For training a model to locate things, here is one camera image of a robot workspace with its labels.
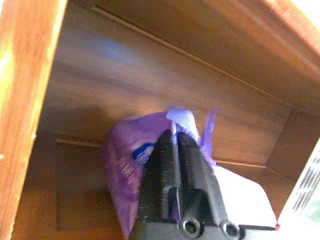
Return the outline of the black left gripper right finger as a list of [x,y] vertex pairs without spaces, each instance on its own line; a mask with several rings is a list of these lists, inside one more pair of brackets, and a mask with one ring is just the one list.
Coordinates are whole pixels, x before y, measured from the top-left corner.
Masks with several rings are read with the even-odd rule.
[[227,221],[218,179],[200,147],[183,132],[178,133],[177,137],[182,216],[195,218],[200,223]]

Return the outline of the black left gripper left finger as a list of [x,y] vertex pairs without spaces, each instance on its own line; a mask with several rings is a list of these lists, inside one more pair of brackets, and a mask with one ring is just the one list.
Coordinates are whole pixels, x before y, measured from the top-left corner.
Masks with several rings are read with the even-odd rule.
[[178,221],[180,174],[172,131],[159,136],[144,166],[140,185],[138,218],[155,221]]

